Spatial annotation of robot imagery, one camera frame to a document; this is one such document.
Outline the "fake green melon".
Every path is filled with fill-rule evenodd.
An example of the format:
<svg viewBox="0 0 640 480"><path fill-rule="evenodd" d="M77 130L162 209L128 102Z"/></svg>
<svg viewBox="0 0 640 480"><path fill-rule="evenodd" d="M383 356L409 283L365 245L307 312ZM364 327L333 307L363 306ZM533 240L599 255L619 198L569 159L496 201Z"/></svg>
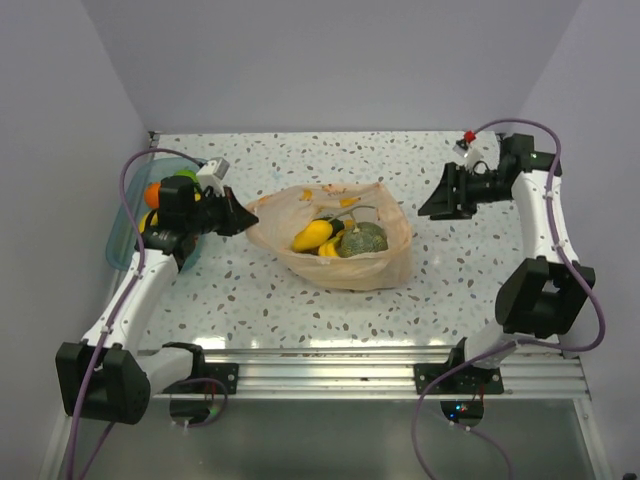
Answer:
<svg viewBox="0 0 640 480"><path fill-rule="evenodd" d="M372 222L359 222L342 236L338 252L342 258L349 258L387 249L387 234L381 226Z"/></svg>

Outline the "fake banana bunch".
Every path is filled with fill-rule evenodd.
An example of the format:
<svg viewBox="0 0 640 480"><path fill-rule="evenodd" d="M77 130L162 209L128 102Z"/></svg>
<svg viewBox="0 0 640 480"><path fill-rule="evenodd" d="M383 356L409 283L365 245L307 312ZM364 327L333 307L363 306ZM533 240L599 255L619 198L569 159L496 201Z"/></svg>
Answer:
<svg viewBox="0 0 640 480"><path fill-rule="evenodd" d="M338 237L331 238L318 247L317 255L319 257L340 258L338 252L341 239Z"/></svg>

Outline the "fake dark avocado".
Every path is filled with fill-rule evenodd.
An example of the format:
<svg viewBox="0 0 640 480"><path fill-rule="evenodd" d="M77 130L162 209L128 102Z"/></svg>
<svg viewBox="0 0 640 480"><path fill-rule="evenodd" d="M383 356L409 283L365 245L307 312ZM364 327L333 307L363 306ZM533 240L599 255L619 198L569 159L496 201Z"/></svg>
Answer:
<svg viewBox="0 0 640 480"><path fill-rule="evenodd" d="M326 220L330 223L332 227L332 234L331 234L332 237L335 237L340 231L345 229L344 222L339 218L326 217Z"/></svg>

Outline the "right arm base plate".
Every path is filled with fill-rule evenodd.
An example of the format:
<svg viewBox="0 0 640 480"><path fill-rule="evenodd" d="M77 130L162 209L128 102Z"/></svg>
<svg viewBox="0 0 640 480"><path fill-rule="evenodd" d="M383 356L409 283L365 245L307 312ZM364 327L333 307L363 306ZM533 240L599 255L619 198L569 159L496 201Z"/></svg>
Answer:
<svg viewBox="0 0 640 480"><path fill-rule="evenodd" d="M500 395L505 392L499 368L483 369L475 366L464 366L459 371L450 373L465 360L463 338L453 347L443 363L417 363L413 365L414 385L416 393L427 390L428 395Z"/></svg>

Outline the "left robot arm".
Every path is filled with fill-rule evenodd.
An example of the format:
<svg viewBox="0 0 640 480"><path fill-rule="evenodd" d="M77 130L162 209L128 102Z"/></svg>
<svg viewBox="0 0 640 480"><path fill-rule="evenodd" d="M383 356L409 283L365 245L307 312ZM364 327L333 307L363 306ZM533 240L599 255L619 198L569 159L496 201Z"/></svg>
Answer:
<svg viewBox="0 0 640 480"><path fill-rule="evenodd" d="M169 342L139 359L139 344L162 292L181 272L198 239L209 233L234 236L258 221L228 186L202 187L186 176L161 181L158 207L140 234L116 294L82 340L63 343L56 354L67 415L134 425L153 395L176 384L189 393L205 386L208 369L200 346Z"/></svg>

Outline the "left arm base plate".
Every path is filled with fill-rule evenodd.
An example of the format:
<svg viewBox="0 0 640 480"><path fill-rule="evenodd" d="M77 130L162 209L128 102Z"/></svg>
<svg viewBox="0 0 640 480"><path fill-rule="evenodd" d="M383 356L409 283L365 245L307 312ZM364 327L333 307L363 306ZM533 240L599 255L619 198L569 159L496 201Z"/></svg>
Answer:
<svg viewBox="0 0 640 480"><path fill-rule="evenodd" d="M238 363L206 363L203 370L159 390L158 394L235 395L239 380Z"/></svg>

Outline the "orange plastic bag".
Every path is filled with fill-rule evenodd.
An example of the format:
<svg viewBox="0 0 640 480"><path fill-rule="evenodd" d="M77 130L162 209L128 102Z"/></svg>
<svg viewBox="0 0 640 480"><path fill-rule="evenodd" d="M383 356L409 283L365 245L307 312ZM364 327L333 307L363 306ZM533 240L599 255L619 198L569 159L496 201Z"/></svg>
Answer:
<svg viewBox="0 0 640 480"><path fill-rule="evenodd" d="M410 276L412 231L381 183L298 185L248 205L249 240L321 287L401 286Z"/></svg>

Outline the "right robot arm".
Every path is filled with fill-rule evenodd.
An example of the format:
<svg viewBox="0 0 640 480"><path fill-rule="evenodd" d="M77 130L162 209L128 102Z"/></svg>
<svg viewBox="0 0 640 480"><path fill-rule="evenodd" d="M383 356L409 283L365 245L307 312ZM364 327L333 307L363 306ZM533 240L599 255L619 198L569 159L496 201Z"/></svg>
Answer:
<svg viewBox="0 0 640 480"><path fill-rule="evenodd" d="M499 379L502 361L521 345L544 346L573 326L593 292L595 271L581 264L564 221L562 168L557 153L536 150L530 135L500 144L495 168L471 145L467 131L455 144L464 165L449 162L418 213L433 221L468 220L481 204L512 201L519 215L523 260L498 290L493 323L462 338L442 364L425 375L430 390L468 392Z"/></svg>

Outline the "fake yellow mango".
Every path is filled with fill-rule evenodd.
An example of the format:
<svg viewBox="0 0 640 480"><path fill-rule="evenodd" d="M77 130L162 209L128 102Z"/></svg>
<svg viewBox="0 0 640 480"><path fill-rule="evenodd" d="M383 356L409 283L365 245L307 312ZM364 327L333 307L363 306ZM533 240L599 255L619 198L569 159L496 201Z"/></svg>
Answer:
<svg viewBox="0 0 640 480"><path fill-rule="evenodd" d="M313 220L293 239L291 249L304 252L318 248L333 234L333 226L328 220Z"/></svg>

